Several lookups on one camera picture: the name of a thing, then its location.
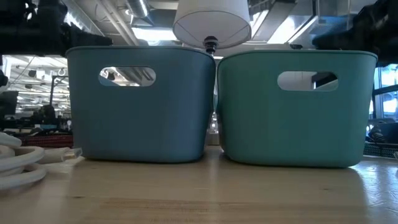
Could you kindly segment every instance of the white lamp shade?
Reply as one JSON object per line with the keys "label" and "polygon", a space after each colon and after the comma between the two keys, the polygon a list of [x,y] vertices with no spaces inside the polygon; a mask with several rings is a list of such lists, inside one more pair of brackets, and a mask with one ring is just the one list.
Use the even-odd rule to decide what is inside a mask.
{"label": "white lamp shade", "polygon": [[248,0],[180,0],[173,32],[193,47],[204,48],[209,36],[219,49],[242,44],[251,38]]}

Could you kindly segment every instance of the blue storage bin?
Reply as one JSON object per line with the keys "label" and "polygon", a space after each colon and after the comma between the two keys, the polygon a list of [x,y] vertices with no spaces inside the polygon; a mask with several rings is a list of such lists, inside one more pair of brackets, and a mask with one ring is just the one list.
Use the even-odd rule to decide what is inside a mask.
{"label": "blue storage bin", "polygon": [[[368,52],[258,50],[218,65],[221,145],[232,160],[271,166],[348,167],[364,150],[377,57]],[[317,91],[287,91],[283,72],[331,72]]]}
{"label": "blue storage bin", "polygon": [[[188,162],[203,154],[216,65],[180,47],[77,47],[67,52],[72,121],[83,156]],[[151,86],[110,86],[104,67],[149,67]]]}

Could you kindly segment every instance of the teal storage bin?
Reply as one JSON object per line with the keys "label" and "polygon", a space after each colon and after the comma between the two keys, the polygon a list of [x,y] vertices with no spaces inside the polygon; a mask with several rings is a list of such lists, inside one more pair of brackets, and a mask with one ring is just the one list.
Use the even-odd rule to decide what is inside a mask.
{"label": "teal storage bin", "polygon": [[[174,163],[202,156],[213,57],[181,47],[77,47],[67,58],[73,137],[84,157]],[[149,67],[155,82],[118,86],[99,77],[104,67]]]}
{"label": "teal storage bin", "polygon": [[[367,52],[258,50],[218,65],[221,145],[238,162],[349,167],[364,150],[377,57]],[[333,91],[287,91],[286,71],[331,72]]]}

